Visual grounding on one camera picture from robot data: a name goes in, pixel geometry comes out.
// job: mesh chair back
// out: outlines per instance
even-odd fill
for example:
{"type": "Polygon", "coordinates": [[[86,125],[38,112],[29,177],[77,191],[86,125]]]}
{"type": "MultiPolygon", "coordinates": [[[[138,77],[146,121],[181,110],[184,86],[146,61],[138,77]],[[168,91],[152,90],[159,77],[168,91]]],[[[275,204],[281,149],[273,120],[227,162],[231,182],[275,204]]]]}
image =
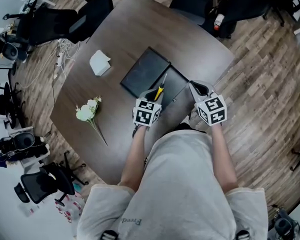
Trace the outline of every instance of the mesh chair back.
{"type": "Polygon", "coordinates": [[[222,23],[238,22],[262,16],[269,6],[268,0],[228,0],[227,14],[222,23]]]}
{"type": "Polygon", "coordinates": [[[75,194],[75,188],[72,183],[71,175],[66,168],[51,163],[43,166],[43,169],[55,177],[55,186],[58,190],[68,195],[75,194]]]}
{"type": "Polygon", "coordinates": [[[91,37],[113,9],[112,0],[91,0],[86,3],[78,12],[79,19],[86,16],[85,24],[75,35],[72,35],[72,38],[76,37],[79,41],[84,41],[91,37]]]}
{"type": "Polygon", "coordinates": [[[13,139],[18,150],[25,150],[35,143],[35,136],[30,132],[22,132],[14,136],[13,139]]]}
{"type": "Polygon", "coordinates": [[[33,17],[29,44],[37,46],[51,40],[69,38],[69,28],[78,20],[75,10],[40,7],[33,17]]]}
{"type": "Polygon", "coordinates": [[[44,172],[24,174],[21,182],[30,199],[39,204],[47,196],[57,192],[56,181],[44,172]]]}

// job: folded tissue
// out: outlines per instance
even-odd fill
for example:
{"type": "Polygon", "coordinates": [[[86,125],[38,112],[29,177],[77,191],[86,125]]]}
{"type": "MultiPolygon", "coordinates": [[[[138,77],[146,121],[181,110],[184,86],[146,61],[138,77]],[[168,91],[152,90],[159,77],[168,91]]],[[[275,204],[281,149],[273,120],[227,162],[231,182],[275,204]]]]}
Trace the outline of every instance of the folded tissue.
{"type": "Polygon", "coordinates": [[[110,58],[107,57],[101,50],[97,50],[96,53],[90,59],[90,66],[96,76],[101,76],[110,68],[110,58]]]}

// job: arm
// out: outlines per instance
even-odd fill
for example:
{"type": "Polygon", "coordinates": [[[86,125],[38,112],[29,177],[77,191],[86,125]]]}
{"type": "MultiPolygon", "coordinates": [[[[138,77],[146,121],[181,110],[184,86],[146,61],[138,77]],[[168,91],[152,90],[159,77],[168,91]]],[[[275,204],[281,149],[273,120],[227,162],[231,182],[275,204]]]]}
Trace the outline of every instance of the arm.
{"type": "Polygon", "coordinates": [[[219,123],[211,126],[213,171],[224,193],[238,188],[237,176],[227,143],[219,123]]]}
{"type": "Polygon", "coordinates": [[[135,192],[138,190],[144,175],[146,131],[146,126],[140,126],[136,131],[120,181],[120,186],[129,187],[135,192]]]}

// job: dark brown table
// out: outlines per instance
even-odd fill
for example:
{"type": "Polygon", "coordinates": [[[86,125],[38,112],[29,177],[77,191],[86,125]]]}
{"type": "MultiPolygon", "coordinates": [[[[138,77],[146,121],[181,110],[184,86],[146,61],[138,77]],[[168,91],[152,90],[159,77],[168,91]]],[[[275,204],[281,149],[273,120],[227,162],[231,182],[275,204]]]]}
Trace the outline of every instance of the dark brown table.
{"type": "MultiPolygon", "coordinates": [[[[213,36],[168,7],[153,0],[122,0],[80,50],[50,116],[75,152],[108,184],[120,180],[135,127],[132,109],[136,98],[120,81],[149,46],[187,79],[211,84],[234,58],[213,36]],[[97,50],[111,58],[111,68],[102,76],[95,76],[89,64],[97,50]],[[76,118],[76,105],[99,95],[102,103],[96,119],[108,146],[88,123],[76,118]]],[[[146,153],[193,107],[187,87],[146,134],[146,153]]]]}

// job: power strip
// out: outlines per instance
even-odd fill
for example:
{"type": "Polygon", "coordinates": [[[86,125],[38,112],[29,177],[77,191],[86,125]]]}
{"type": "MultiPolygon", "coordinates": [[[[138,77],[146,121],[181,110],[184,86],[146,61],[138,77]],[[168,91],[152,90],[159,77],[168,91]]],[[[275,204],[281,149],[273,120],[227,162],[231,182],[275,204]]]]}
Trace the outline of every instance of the power strip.
{"type": "Polygon", "coordinates": [[[60,52],[59,52],[58,59],[57,59],[57,61],[56,61],[56,65],[57,65],[58,67],[61,67],[63,58],[64,58],[64,53],[63,53],[62,51],[60,51],[60,52]]]}

